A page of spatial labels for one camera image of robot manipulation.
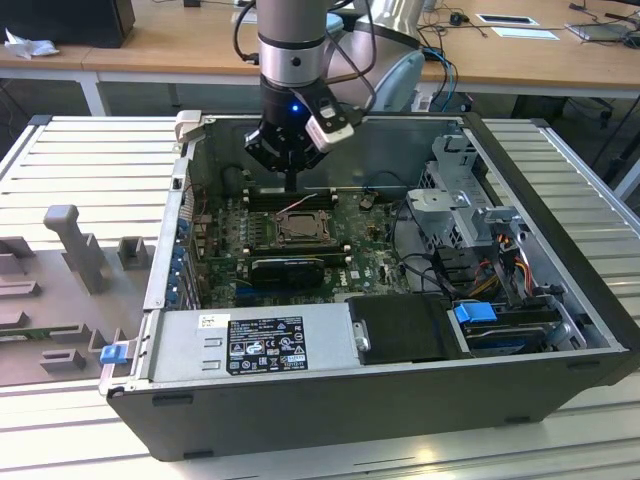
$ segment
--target blue tab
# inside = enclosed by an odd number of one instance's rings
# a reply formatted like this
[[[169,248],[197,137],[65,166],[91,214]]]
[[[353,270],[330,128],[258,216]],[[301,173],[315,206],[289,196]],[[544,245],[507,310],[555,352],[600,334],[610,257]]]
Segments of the blue tab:
[[[453,309],[458,323],[495,322],[498,320],[496,312],[490,303],[469,302],[462,303]]]
[[[100,363],[102,365],[127,363],[127,346],[107,345],[106,347],[102,347]]]

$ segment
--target desk surface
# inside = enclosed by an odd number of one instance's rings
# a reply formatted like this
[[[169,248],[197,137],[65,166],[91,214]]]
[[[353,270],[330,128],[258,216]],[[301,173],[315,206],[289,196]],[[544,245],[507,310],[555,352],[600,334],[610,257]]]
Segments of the desk surface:
[[[4,47],[0,48],[0,67],[5,68],[54,68],[58,70],[82,70],[82,60],[91,51],[91,47],[78,45],[56,46],[60,53],[45,57],[26,58],[11,55]]]
[[[450,7],[462,7],[475,25],[483,24],[475,13],[530,16],[540,26],[563,28],[567,23],[592,23],[591,17],[570,10],[568,0],[450,0]],[[588,7],[600,21],[610,21],[605,12],[629,15],[633,8],[614,2],[590,0]],[[430,23],[448,22],[447,10],[431,16]],[[571,87],[640,87],[640,51],[621,44],[606,46],[581,43],[568,30],[553,31],[559,40],[502,38],[491,29],[483,29],[483,38],[475,28],[450,28],[443,37],[447,57],[458,67],[460,82],[510,85]],[[435,34],[427,35],[438,45]],[[442,78],[442,69],[425,67],[425,79]]]
[[[203,3],[201,8],[184,8],[180,0],[153,3],[133,0],[136,24],[120,49],[61,47],[62,54],[26,61],[0,51],[0,67],[60,68],[92,71],[255,75],[257,68],[240,61],[231,46],[232,6]],[[476,25],[475,13],[525,15],[540,27],[563,28],[566,23],[588,23],[588,15],[569,10],[568,0],[449,0],[448,6],[462,8]],[[590,0],[589,8],[629,14],[633,8],[614,2]],[[447,25],[449,11],[439,9],[423,15],[423,23]],[[573,33],[554,31],[559,41],[501,38],[483,29],[448,28],[443,44],[456,64],[459,81],[468,84],[528,85],[547,87],[640,88],[640,52],[622,45],[581,43]],[[432,45],[435,34],[427,33]],[[256,26],[243,25],[240,44],[256,51]],[[440,65],[426,65],[423,81],[440,81]]]
[[[122,48],[94,48],[85,70],[256,75],[258,68],[233,51],[233,6],[203,3],[184,8],[182,0],[133,0],[136,23]],[[240,46],[257,51],[256,25],[240,29]]]

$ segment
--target warning label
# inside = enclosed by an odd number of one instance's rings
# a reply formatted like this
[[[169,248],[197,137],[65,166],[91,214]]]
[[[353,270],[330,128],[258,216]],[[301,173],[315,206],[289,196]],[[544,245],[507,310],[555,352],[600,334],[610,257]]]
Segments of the warning label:
[[[231,375],[306,370],[302,317],[229,322],[227,372]]]

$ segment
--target black computer case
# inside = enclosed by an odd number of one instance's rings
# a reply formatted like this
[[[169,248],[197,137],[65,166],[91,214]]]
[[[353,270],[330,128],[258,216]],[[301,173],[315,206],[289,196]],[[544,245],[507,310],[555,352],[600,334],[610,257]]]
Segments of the black computer case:
[[[119,48],[134,22],[131,0],[5,0],[0,8],[12,34],[55,44]]]

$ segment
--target motherboard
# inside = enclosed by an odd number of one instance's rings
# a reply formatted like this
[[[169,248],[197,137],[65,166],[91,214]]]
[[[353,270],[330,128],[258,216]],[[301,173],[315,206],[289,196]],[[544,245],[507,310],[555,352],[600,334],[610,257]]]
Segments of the motherboard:
[[[363,191],[296,198],[230,198],[203,216],[196,264],[203,308],[410,291],[391,249],[390,200]]]

